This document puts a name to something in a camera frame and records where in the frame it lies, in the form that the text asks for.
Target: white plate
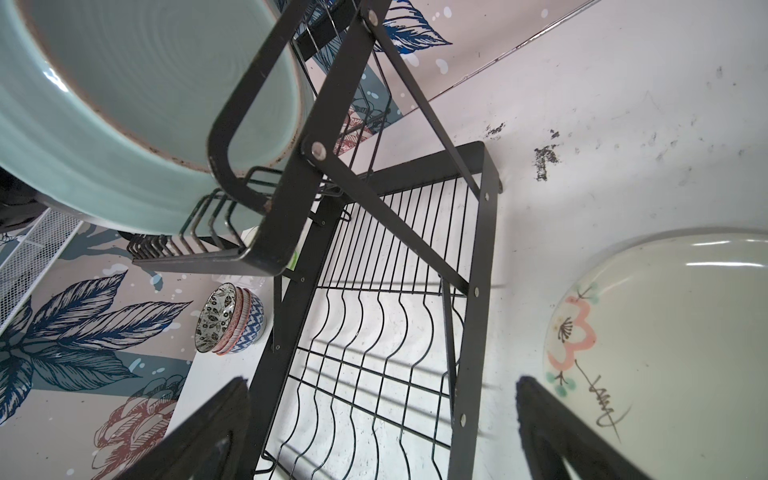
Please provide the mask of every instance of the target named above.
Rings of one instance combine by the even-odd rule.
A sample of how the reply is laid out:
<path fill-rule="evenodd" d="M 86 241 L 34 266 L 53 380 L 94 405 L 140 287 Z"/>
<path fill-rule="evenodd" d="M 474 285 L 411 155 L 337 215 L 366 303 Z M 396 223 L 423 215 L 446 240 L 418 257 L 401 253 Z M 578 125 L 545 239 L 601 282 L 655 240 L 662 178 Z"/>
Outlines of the white plate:
<path fill-rule="evenodd" d="M 766 236 L 626 250 L 556 308 L 545 385 L 651 478 L 764 478 L 767 294 Z"/>
<path fill-rule="evenodd" d="M 89 216 L 177 233 L 217 186 L 208 131 L 275 20 L 269 0 L 2 0 L 0 164 Z M 311 98 L 286 50 L 232 168 L 280 167 Z M 260 222 L 235 213 L 239 229 Z"/>

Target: white metal mesh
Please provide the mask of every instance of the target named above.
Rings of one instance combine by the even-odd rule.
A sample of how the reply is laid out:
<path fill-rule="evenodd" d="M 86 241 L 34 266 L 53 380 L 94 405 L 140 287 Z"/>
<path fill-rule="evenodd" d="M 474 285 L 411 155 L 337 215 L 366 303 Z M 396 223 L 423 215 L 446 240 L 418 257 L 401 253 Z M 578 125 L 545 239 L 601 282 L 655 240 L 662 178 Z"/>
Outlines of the white metal mesh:
<path fill-rule="evenodd" d="M 82 224 L 49 208 L 0 265 L 0 334 Z"/>

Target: black scuff mark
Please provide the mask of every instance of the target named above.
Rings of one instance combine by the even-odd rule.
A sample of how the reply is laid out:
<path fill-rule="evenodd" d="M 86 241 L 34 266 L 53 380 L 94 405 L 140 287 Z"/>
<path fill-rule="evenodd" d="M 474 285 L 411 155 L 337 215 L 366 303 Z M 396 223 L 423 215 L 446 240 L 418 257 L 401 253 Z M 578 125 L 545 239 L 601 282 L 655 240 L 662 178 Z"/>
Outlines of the black scuff mark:
<path fill-rule="evenodd" d="M 534 152 L 536 153 L 536 161 L 534 162 L 534 165 L 536 166 L 537 181 L 547 181 L 547 164 L 560 163 L 557 154 L 554 152 L 555 147 L 557 147 L 557 145 L 546 145 L 541 148 L 534 148 Z"/>
<path fill-rule="evenodd" d="M 491 128 L 491 125 L 485 127 L 485 138 L 489 138 L 492 135 L 500 134 L 502 132 L 502 130 L 504 129 L 504 127 L 506 127 L 506 126 L 507 126 L 507 124 L 505 122 L 502 122 L 502 124 L 499 125 L 496 128 Z"/>

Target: dish rack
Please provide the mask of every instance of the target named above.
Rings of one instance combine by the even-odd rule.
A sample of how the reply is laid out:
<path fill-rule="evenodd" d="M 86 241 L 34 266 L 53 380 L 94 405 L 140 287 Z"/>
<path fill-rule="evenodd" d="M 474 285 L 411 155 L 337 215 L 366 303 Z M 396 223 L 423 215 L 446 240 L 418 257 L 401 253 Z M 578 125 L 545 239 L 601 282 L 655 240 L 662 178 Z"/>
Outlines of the dish rack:
<path fill-rule="evenodd" d="M 137 235 L 128 246 L 134 264 L 155 271 L 275 277 L 274 328 L 250 387 L 238 478 L 277 469 L 291 478 L 472 477 L 502 186 L 482 142 L 451 142 L 387 35 L 389 5 L 281 5 L 210 131 L 220 187 L 200 199 L 178 235 Z M 238 177 L 229 144 L 286 47 L 307 78 L 312 57 L 333 63 L 320 90 L 313 85 L 315 103 L 284 169 Z M 396 108 L 382 61 L 444 150 L 375 170 Z M 387 88 L 383 110 L 362 90 L 367 65 Z M 359 153 L 364 132 L 378 133 L 370 158 Z M 343 146 L 352 150 L 349 164 L 339 158 Z M 353 173 L 356 161 L 367 161 L 365 173 Z M 238 205 L 263 216 L 248 244 L 231 222 Z M 216 231 L 220 217 L 226 233 Z M 380 341 L 385 330 L 402 339 Z"/>

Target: black metal dish rack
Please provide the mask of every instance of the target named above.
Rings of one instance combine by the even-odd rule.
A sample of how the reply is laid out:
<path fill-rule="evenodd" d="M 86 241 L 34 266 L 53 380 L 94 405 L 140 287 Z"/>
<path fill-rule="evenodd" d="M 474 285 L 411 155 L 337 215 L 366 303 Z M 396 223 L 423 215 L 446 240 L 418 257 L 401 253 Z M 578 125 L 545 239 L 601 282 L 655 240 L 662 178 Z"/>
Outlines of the black metal dish rack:
<path fill-rule="evenodd" d="M 390 0 L 336 0 L 328 5 L 325 0 L 292 0 L 210 132 L 209 165 L 220 188 L 200 199 L 178 236 L 137 235 L 128 247 L 134 264 L 155 271 L 276 278 L 274 328 L 250 387 L 250 423 L 239 455 L 238 478 L 252 478 L 254 472 L 271 476 L 276 468 L 291 478 L 315 476 L 329 465 L 329 457 L 338 453 L 334 452 L 334 445 L 343 438 L 346 442 L 350 435 L 353 451 L 360 452 L 362 438 L 358 439 L 355 424 L 350 431 L 348 425 L 341 423 L 333 413 L 334 402 L 337 408 L 349 409 L 350 420 L 354 411 L 371 422 L 369 430 L 376 442 L 375 466 L 371 464 L 369 475 L 364 476 L 378 478 L 384 468 L 400 468 L 402 474 L 396 474 L 397 478 L 411 478 L 413 458 L 409 462 L 403 434 L 425 442 L 431 449 L 434 477 L 472 476 L 496 200 L 502 186 L 482 142 L 458 147 L 451 142 L 386 34 L 381 20 L 389 3 Z M 316 91 L 313 108 L 284 169 L 254 167 L 245 177 L 238 177 L 230 168 L 227 150 L 278 57 L 289 46 L 298 58 L 307 61 L 334 38 L 341 40 L 336 59 L 322 88 Z M 349 111 L 369 59 L 387 85 L 378 57 L 382 54 L 391 62 L 445 150 L 375 170 L 379 142 L 386 136 L 382 130 L 389 109 L 394 106 L 391 91 L 384 111 L 358 105 L 362 122 L 353 122 Z M 353 173 L 352 166 L 366 128 L 379 134 L 370 140 L 376 144 L 367 171 L 358 175 Z M 356 142 L 348 165 L 339 159 L 340 138 L 350 135 L 355 136 Z M 477 174 L 481 175 L 479 185 L 473 177 Z M 263 215 L 256 236 L 247 245 L 230 221 L 236 205 Z M 223 216 L 227 226 L 224 235 L 214 228 L 219 216 Z M 287 270 L 307 218 L 311 226 L 298 263 L 293 270 Z M 198 235 L 198 227 L 207 228 L 207 234 Z M 284 295 L 282 276 L 291 280 Z M 324 295 L 316 296 L 317 290 Z M 348 319 L 346 301 L 360 302 L 362 308 L 363 297 L 377 302 L 381 312 L 361 312 L 359 319 Z M 406 297 L 416 303 L 404 302 Z M 330 313 L 332 303 L 338 301 L 344 305 L 344 315 L 326 318 L 319 330 L 305 331 L 312 308 L 327 308 Z M 383 306 L 388 301 L 399 304 L 402 310 L 404 322 L 397 323 L 398 328 L 404 329 L 398 333 L 402 336 L 400 345 L 378 353 L 372 352 L 378 348 L 378 339 L 353 346 L 361 329 L 375 330 L 380 325 L 384 330 L 389 325 L 390 312 L 385 313 Z M 429 335 L 419 333 L 421 330 L 415 327 L 417 320 L 414 315 L 409 316 L 409 308 L 416 307 L 423 308 L 421 317 L 429 318 Z M 341 339 L 346 335 L 345 329 L 353 333 L 357 329 L 349 342 Z M 318 340 L 326 334 L 328 339 Z M 398 360 L 402 346 L 417 334 L 424 339 L 429 337 L 429 344 L 422 355 L 419 353 L 420 358 L 417 355 L 405 362 L 405 370 L 396 369 L 393 365 L 403 363 Z M 461 343 L 458 355 L 455 339 Z M 435 356 L 442 357 L 442 374 L 432 380 L 420 376 L 419 365 L 424 358 Z M 345 369 L 351 369 L 353 377 L 356 376 L 354 384 L 346 382 Z M 399 373 L 408 371 L 409 375 Z M 363 383 L 378 383 L 378 391 L 363 388 L 361 376 L 368 378 Z M 339 384 L 346 386 L 339 389 Z M 380 408 L 382 399 L 387 401 L 387 389 L 394 386 L 406 389 L 400 400 L 401 415 Z M 433 409 L 420 414 L 430 419 L 421 422 L 421 427 L 414 426 L 413 414 L 408 417 L 412 409 L 409 397 L 417 393 L 434 403 Z M 293 423 L 293 432 L 287 438 L 273 439 L 278 447 L 270 452 L 267 444 L 270 433 L 275 435 L 279 407 L 290 410 L 290 404 L 301 410 L 304 406 L 303 411 L 311 413 L 311 403 L 303 400 L 307 394 L 313 397 L 315 406 L 314 417 L 309 420 L 315 424 L 310 443 L 292 443 L 297 438 L 293 432 L 300 424 L 300 413 L 297 411 L 295 418 L 291 418 L 290 411 L 285 417 L 289 420 L 280 416 L 281 422 L 286 422 L 280 426 L 288 425 L 290 432 Z M 318 409 L 318 394 L 330 401 L 330 410 Z M 330 447 L 310 458 L 318 429 L 325 428 L 321 424 L 333 429 Z M 380 461 L 374 425 L 399 430 L 402 461 L 386 465 Z M 344 478 L 356 461 L 362 461 L 361 455 L 352 454 Z"/>

